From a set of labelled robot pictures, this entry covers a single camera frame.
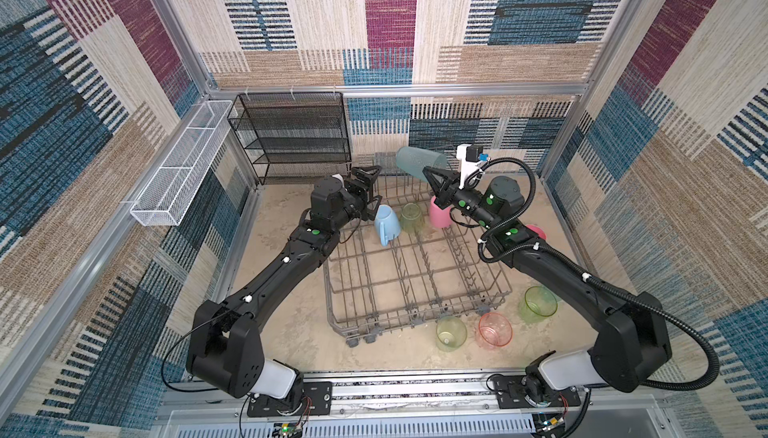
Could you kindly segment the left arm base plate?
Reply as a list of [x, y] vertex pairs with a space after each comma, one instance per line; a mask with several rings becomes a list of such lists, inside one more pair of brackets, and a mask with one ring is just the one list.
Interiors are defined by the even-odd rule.
[[330, 414], [332, 395], [331, 381], [302, 382], [295, 385], [283, 399], [267, 395], [250, 398], [246, 415], [248, 418], [284, 415], [298, 418], [308, 410], [310, 416], [325, 416]]

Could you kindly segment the light blue mug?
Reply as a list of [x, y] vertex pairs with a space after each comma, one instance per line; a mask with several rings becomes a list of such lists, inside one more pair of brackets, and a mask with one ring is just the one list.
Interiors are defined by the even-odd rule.
[[400, 222], [395, 211], [388, 205], [380, 205], [374, 225], [383, 247], [397, 239], [401, 233]]

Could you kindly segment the green translucent cup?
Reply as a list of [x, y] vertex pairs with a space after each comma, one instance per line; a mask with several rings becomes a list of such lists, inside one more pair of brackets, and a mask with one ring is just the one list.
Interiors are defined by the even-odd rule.
[[424, 216], [417, 203], [407, 203], [401, 209], [400, 225], [403, 232], [408, 234], [420, 233], [424, 227]]

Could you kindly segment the magenta pink cup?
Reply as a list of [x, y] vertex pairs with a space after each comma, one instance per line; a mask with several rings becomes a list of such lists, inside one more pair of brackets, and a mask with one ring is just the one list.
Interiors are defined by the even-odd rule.
[[535, 233], [540, 239], [543, 239], [543, 240], [547, 239], [547, 236], [546, 236], [545, 232], [541, 228], [539, 228], [537, 226], [534, 226], [534, 225], [527, 225], [527, 228], [531, 232]]

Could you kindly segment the teal translucent cup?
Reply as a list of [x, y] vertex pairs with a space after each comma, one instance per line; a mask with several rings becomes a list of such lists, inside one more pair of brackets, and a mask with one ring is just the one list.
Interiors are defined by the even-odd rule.
[[450, 168], [445, 155], [414, 147], [400, 148], [396, 153], [395, 163], [397, 168], [403, 173], [423, 182], [427, 182], [423, 173], [425, 167], [445, 170]]

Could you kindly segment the green cup by right arm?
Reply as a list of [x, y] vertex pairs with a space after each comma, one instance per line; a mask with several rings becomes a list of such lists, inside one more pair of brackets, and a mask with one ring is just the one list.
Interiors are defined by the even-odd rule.
[[519, 304], [519, 316], [526, 324], [542, 322], [554, 316], [558, 311], [558, 302], [541, 286], [528, 288]]

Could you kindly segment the pink plastic cup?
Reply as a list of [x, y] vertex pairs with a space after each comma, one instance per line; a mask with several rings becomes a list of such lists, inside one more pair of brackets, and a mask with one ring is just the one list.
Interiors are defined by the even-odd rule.
[[431, 226], [435, 229], [449, 228], [453, 224], [449, 208], [438, 210], [431, 209], [428, 205], [428, 217]]

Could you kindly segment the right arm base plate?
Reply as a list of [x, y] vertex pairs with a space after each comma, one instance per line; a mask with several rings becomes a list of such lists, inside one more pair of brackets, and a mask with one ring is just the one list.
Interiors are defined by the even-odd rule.
[[496, 396], [501, 409], [573, 408], [582, 400], [575, 389], [555, 391], [539, 378], [527, 375], [492, 374], [486, 388]]

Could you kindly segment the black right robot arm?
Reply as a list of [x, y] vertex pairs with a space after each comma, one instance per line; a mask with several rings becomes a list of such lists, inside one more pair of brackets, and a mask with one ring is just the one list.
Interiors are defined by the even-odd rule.
[[531, 363], [522, 381], [529, 401], [549, 403], [558, 392], [583, 385], [626, 393], [659, 385], [651, 376], [669, 361], [672, 349], [668, 320], [655, 297], [617, 288], [550, 247], [521, 222], [532, 199], [522, 195], [514, 179], [498, 176], [479, 192], [475, 181], [461, 183], [457, 172], [427, 167], [423, 175], [438, 207], [457, 209], [482, 229], [482, 261], [501, 262], [535, 279], [597, 333], [595, 343], [584, 350], [551, 352]]

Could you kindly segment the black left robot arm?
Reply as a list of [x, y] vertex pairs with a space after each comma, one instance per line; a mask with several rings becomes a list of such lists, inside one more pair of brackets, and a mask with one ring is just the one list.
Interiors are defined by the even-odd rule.
[[234, 398], [266, 396], [289, 412], [306, 403], [301, 373], [266, 359], [260, 332], [290, 292], [330, 257], [349, 222], [375, 219], [380, 173], [378, 166], [354, 167], [343, 178], [315, 183], [309, 208], [274, 260], [239, 291], [197, 309], [186, 359], [190, 374]]

